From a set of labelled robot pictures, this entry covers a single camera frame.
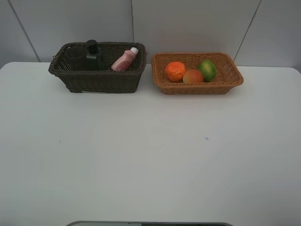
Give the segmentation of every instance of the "wicker basket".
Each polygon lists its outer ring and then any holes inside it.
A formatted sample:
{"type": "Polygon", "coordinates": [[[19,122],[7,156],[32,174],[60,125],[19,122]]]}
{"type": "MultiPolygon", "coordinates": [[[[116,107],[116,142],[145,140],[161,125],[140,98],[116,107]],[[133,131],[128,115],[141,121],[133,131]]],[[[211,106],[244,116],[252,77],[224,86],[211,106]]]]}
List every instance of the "wicker basket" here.
{"type": "Polygon", "coordinates": [[[134,93],[146,65],[145,47],[139,43],[99,42],[102,49],[104,71],[71,71],[65,52],[74,46],[85,46],[85,42],[74,42],[64,45],[54,56],[49,72],[60,78],[73,93],[134,93]],[[111,69],[113,63],[124,54],[125,50],[136,47],[139,52],[136,59],[126,72],[115,72],[111,69]]]}
{"type": "Polygon", "coordinates": [[[225,94],[244,82],[233,60],[224,53],[158,53],[152,57],[151,66],[154,82],[164,94],[225,94]],[[205,59],[211,60],[217,69],[212,82],[184,84],[170,81],[165,75],[170,62],[181,61],[190,69],[205,59]]]}

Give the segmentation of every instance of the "white table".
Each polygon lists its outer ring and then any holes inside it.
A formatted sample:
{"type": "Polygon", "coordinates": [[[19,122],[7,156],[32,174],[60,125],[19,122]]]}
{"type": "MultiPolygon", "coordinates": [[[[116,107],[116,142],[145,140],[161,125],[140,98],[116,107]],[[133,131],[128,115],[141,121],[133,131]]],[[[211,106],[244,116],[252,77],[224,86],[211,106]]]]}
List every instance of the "white table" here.
{"type": "Polygon", "coordinates": [[[301,223],[301,75],[238,67],[221,96],[73,94],[48,63],[0,70],[0,225],[301,223]]]}

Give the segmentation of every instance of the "pink bottle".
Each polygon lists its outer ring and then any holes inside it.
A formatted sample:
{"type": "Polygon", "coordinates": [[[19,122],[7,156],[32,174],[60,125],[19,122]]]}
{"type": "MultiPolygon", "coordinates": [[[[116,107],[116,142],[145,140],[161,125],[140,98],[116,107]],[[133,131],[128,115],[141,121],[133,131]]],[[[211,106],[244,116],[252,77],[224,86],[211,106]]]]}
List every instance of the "pink bottle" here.
{"type": "Polygon", "coordinates": [[[132,47],[131,50],[126,50],[111,68],[117,72],[125,72],[130,67],[133,60],[135,60],[137,53],[138,49],[135,47],[132,47]]]}

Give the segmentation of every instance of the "black cap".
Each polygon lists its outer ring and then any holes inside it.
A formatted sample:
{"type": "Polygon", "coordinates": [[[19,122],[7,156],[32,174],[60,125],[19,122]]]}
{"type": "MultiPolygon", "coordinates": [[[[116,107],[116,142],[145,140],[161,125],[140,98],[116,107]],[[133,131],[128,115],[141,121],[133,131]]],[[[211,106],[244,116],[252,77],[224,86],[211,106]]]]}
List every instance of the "black cap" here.
{"type": "Polygon", "coordinates": [[[98,45],[95,40],[87,41],[87,48],[90,54],[98,53],[98,45]]]}

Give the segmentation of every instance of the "basket rim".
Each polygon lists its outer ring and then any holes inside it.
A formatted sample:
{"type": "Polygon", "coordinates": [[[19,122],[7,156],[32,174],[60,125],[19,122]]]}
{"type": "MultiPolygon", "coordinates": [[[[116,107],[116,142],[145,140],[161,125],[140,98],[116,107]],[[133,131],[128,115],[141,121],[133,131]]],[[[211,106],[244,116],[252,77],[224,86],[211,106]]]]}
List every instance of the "basket rim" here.
{"type": "Polygon", "coordinates": [[[231,57],[222,52],[164,52],[164,53],[156,53],[151,58],[151,66],[152,66],[152,75],[155,84],[160,88],[218,88],[218,87],[235,87],[244,83],[244,78],[239,72],[238,68],[234,64],[231,57]],[[235,82],[199,82],[199,83],[166,83],[158,80],[158,76],[155,68],[157,67],[156,57],[164,56],[164,55],[204,55],[204,54],[216,54],[222,55],[227,58],[230,64],[233,66],[235,72],[238,74],[238,80],[235,82]]]}
{"type": "Polygon", "coordinates": [[[87,76],[87,73],[89,75],[95,75],[95,76],[100,76],[100,73],[116,73],[116,74],[125,74],[126,76],[137,76],[141,73],[141,71],[143,72],[146,66],[146,50],[145,50],[145,46],[141,43],[138,42],[113,42],[113,41],[109,41],[109,42],[97,42],[97,44],[100,45],[125,45],[125,44],[135,44],[135,45],[139,45],[142,49],[142,60],[139,62],[139,68],[135,71],[125,71],[125,72],[115,72],[115,71],[108,71],[108,70],[102,70],[102,71],[61,71],[61,70],[56,70],[54,67],[58,61],[58,59],[61,57],[61,55],[63,54],[63,51],[68,48],[69,46],[72,45],[85,45],[86,42],[70,42],[67,44],[64,44],[60,50],[58,51],[58,53],[53,56],[53,60],[51,61],[50,65],[49,65],[49,69],[48,71],[55,75],[55,76],[74,76],[74,74],[76,74],[77,76],[81,76],[81,75],[85,75],[87,76]]]}

